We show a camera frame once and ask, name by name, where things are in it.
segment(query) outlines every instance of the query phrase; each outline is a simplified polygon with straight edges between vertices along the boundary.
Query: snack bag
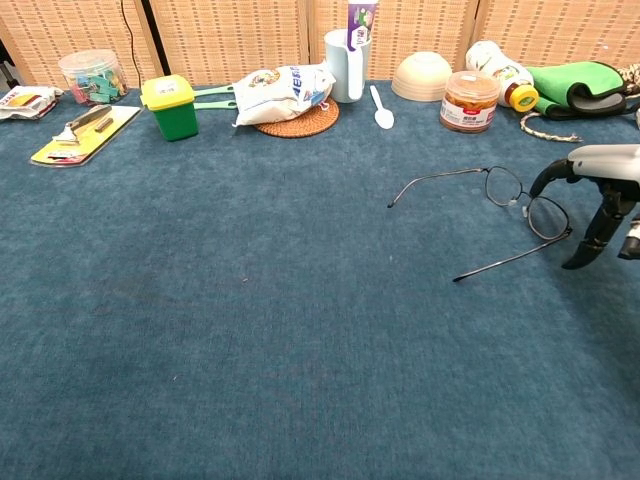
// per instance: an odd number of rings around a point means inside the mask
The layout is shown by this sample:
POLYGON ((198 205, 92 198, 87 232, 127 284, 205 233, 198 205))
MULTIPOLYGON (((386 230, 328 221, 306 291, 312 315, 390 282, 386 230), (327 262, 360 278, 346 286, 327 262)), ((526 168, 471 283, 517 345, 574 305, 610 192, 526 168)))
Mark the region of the snack bag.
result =
POLYGON ((326 63, 256 70, 233 84, 235 126, 291 120, 324 102, 335 81, 326 63))
POLYGON ((0 120, 42 118, 56 106, 60 95, 62 90, 55 87, 14 87, 0 99, 0 120))

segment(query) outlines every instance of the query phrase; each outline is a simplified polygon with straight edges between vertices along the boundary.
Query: overturned bowl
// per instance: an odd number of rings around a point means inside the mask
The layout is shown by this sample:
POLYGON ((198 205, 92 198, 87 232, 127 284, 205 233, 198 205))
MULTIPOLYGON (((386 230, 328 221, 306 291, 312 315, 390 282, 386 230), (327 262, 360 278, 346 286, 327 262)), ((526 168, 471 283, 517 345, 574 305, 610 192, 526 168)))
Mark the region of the overturned bowl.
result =
POLYGON ((417 102, 442 100, 451 66, 436 52, 416 52, 396 69, 391 89, 396 95, 417 102))

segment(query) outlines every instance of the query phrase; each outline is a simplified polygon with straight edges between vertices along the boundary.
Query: green handle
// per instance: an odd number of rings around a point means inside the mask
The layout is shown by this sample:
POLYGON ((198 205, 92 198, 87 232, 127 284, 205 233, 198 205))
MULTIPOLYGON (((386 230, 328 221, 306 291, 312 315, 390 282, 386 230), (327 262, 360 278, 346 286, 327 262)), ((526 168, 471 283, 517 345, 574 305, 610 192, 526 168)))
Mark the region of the green handle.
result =
POLYGON ((204 102, 204 103, 194 103, 193 108, 196 110, 206 110, 206 109, 233 109, 237 108, 238 104, 234 100, 227 100, 224 102, 204 102))
POLYGON ((233 93, 233 85, 225 85, 224 87, 206 88, 204 90, 197 90, 193 92, 193 95, 199 97, 201 95, 211 95, 214 93, 233 93))

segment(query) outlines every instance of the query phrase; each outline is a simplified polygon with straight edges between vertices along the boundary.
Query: rattan coaster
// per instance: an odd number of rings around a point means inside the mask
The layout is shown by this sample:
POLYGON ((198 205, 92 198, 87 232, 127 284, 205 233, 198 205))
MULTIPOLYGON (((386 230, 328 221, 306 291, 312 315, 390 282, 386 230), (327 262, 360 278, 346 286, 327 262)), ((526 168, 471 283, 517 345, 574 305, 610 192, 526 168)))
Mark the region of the rattan coaster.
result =
POLYGON ((316 105, 308 112, 303 113, 293 120, 277 123, 261 123, 254 125, 262 133, 282 138, 300 138, 310 137, 317 133, 324 132, 338 121, 340 109, 333 98, 328 98, 326 103, 329 104, 327 110, 322 110, 320 105, 316 105))

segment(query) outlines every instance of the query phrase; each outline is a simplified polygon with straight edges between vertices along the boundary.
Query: glasses lens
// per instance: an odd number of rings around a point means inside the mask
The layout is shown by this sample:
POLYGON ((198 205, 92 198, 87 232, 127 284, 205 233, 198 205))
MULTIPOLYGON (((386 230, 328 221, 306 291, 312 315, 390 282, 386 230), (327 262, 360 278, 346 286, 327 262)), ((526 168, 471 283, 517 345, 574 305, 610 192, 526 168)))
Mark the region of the glasses lens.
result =
POLYGON ((496 205, 511 205, 520 198, 522 184, 518 177, 506 168, 493 167, 485 183, 487 197, 496 205))
POLYGON ((545 197, 531 200, 527 216, 531 229, 545 240, 558 238, 569 226, 569 218, 565 211, 545 197))

